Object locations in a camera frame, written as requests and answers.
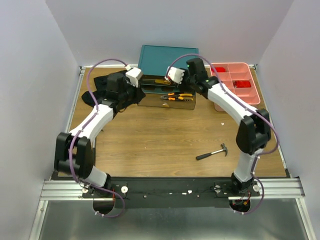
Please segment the yellow long nose pliers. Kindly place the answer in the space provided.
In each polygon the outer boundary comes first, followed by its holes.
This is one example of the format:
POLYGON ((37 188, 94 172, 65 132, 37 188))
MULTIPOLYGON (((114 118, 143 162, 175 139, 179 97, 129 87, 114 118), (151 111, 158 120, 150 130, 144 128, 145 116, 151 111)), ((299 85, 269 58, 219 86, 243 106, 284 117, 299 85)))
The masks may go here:
POLYGON ((169 98, 176 98, 176 99, 182 99, 182 98, 192 98, 193 94, 191 93, 181 93, 181 92, 172 92, 167 95, 169 98))

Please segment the clear drawer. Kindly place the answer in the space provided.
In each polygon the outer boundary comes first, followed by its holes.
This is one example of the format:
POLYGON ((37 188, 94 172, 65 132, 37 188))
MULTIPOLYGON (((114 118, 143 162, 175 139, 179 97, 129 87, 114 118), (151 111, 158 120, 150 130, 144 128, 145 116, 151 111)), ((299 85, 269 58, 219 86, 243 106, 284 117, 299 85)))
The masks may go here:
POLYGON ((193 110, 196 105, 196 96, 193 94, 193 101, 171 101, 160 99, 161 96, 167 94, 146 93, 145 97, 138 104, 143 107, 158 107, 158 108, 171 108, 171 109, 186 109, 193 110))
POLYGON ((165 85, 172 86, 173 83, 170 80, 165 79, 164 76, 158 75, 144 75, 140 80, 141 84, 145 85, 165 85))

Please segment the yellow black combination pliers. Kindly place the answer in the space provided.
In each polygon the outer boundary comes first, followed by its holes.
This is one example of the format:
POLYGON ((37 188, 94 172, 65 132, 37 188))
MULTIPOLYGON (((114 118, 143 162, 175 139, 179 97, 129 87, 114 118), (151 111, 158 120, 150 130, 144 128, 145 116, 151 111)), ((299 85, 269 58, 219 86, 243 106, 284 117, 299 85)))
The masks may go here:
POLYGON ((163 95, 162 100, 177 101, 177 102, 192 102, 194 100, 192 95, 163 95))

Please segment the teal drawer cabinet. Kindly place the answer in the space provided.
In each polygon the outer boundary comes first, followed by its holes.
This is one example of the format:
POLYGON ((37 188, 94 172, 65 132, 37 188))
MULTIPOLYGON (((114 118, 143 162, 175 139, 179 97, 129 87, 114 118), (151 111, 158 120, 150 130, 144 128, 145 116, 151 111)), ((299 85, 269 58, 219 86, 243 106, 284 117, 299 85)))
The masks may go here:
POLYGON ((178 57, 198 53, 199 49, 194 47, 143 45, 138 62, 138 68, 144 74, 141 81, 142 90, 148 94, 161 95, 178 91, 173 83, 156 83, 155 80, 162 80, 168 66, 178 57))

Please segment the pink compartment tray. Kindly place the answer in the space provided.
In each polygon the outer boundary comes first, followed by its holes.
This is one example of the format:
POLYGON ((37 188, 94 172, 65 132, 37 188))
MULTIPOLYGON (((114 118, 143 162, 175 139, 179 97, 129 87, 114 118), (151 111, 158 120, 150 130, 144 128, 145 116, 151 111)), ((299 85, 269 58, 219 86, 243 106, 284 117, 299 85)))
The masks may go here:
POLYGON ((245 62, 212 63, 225 86, 247 104, 257 107, 260 95, 251 69, 245 62))

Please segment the black handled claw hammer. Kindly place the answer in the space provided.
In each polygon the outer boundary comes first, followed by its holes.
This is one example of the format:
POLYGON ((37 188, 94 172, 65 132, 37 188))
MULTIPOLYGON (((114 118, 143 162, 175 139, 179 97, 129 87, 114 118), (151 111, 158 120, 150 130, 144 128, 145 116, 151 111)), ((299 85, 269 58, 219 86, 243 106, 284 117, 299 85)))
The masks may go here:
POLYGON ((220 146, 221 146, 221 149, 213 151, 213 152, 208 152, 208 153, 204 153, 204 154, 198 155, 198 156, 195 157, 195 159, 197 161, 199 161, 199 160, 208 158, 208 157, 210 157, 212 155, 215 155, 215 154, 218 154, 218 153, 224 153, 225 156, 227 156, 228 148, 226 147, 226 145, 224 143, 222 143, 220 146))

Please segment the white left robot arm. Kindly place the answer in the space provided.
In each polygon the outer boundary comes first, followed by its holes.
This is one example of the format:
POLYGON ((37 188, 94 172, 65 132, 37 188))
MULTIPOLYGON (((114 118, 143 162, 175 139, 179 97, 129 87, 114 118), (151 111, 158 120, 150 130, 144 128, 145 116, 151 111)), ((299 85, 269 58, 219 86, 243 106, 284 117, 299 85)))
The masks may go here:
POLYGON ((90 114, 56 138, 54 169, 94 186, 93 191, 101 198, 110 194, 111 176, 95 166, 93 141, 117 113, 146 96, 140 85, 142 76, 140 69, 133 68, 97 77, 95 81, 102 83, 101 89, 84 94, 85 101, 93 105, 90 114))

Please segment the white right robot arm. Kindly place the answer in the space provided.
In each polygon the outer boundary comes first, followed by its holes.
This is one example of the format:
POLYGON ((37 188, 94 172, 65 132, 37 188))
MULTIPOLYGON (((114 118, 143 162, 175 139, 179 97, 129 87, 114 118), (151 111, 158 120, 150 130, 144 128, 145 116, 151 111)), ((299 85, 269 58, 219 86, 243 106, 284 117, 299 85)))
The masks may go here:
POLYGON ((179 87, 195 91, 219 105, 238 125, 235 141, 240 155, 231 175, 230 191, 241 196, 253 185, 258 158, 271 139, 269 113, 236 96, 222 83, 218 74, 208 76, 201 58, 192 58, 186 65, 187 68, 169 67, 167 77, 179 87))

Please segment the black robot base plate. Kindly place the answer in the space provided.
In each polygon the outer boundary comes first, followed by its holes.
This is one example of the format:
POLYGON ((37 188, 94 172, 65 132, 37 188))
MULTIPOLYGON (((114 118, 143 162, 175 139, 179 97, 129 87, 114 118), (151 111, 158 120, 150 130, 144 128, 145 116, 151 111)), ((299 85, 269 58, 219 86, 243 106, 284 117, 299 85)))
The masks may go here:
POLYGON ((250 180, 237 183, 235 177, 112 177, 111 192, 84 186, 82 196, 93 199, 96 210, 112 208, 200 208, 247 210, 249 200, 260 196, 259 185, 250 180))

